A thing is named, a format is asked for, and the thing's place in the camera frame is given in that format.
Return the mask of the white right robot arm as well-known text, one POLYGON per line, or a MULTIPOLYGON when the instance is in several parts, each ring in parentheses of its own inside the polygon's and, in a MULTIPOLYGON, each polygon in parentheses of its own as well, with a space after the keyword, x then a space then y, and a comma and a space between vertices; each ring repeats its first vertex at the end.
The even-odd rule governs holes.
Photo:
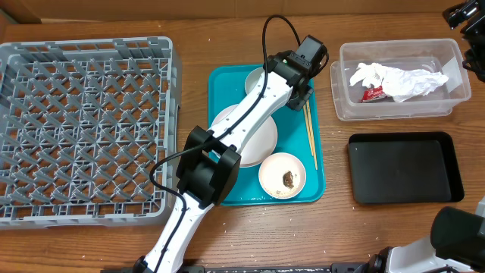
MULTIPOLYGON (((484 81, 484 0, 466 1, 443 12, 450 28, 466 22, 463 39, 470 48, 463 68, 484 81)), ((356 272, 483 272, 484 201, 471 214, 445 207, 436 215, 430 236, 407 246, 387 247, 372 256, 356 272)))

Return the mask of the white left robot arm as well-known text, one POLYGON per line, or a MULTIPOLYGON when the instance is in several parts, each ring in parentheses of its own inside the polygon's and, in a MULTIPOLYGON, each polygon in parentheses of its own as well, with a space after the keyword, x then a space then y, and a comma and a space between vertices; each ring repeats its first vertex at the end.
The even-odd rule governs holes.
POLYGON ((233 189, 247 142, 279 108, 302 109, 313 93, 309 80, 327 61, 327 48, 313 36, 306 36, 295 51, 266 55, 258 82, 228 116, 207 130, 195 127, 182 152, 156 163, 160 167, 179 160, 179 183, 166 190, 177 199, 157 243, 135 262, 134 272, 180 270, 202 219, 233 189))

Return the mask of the large pink-white plate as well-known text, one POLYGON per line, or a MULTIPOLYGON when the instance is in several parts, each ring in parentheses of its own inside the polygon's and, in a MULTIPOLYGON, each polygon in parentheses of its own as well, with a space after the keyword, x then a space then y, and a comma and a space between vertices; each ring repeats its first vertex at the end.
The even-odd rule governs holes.
POLYGON ((277 125, 269 117, 252 135, 241 152, 241 168, 249 168, 261 164, 270 156, 277 145, 277 125))

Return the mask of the grey round bowl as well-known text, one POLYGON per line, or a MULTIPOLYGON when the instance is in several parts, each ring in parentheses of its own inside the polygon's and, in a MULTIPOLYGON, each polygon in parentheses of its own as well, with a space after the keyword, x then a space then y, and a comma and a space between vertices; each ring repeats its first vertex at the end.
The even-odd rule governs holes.
POLYGON ((261 75, 264 73, 264 68, 263 67, 258 67, 251 71, 249 75, 246 78, 245 81, 245 91, 246 94, 250 94, 250 92, 254 89, 254 87, 257 85, 261 75))

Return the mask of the red snack wrapper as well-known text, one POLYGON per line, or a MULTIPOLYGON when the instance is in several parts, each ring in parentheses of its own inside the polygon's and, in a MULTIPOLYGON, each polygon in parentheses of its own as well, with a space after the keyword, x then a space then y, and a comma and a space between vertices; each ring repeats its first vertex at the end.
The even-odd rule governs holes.
POLYGON ((367 102, 373 102, 377 101, 380 99, 385 99, 387 98, 388 95, 383 91, 383 87, 373 87, 373 88, 368 88, 365 90, 361 102, 362 103, 367 103, 367 102))

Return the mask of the white napkin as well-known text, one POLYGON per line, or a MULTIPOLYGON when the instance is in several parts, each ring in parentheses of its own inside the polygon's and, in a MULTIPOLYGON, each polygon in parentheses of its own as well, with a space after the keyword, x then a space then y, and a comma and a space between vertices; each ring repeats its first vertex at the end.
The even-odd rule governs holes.
POLYGON ((382 66, 376 69, 383 92, 392 97, 394 102, 404 102, 416 96, 426 96, 444 85, 449 78, 441 72, 429 72, 424 69, 402 70, 382 66))

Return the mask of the white tissue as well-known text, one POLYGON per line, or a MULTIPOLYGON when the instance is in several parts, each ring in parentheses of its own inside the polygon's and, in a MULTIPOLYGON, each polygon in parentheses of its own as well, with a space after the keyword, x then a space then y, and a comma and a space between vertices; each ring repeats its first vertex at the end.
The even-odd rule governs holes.
POLYGON ((383 81, 383 66, 378 63, 365 64, 359 63, 357 71, 350 77, 349 85, 354 86, 361 82, 366 88, 381 86, 383 81))

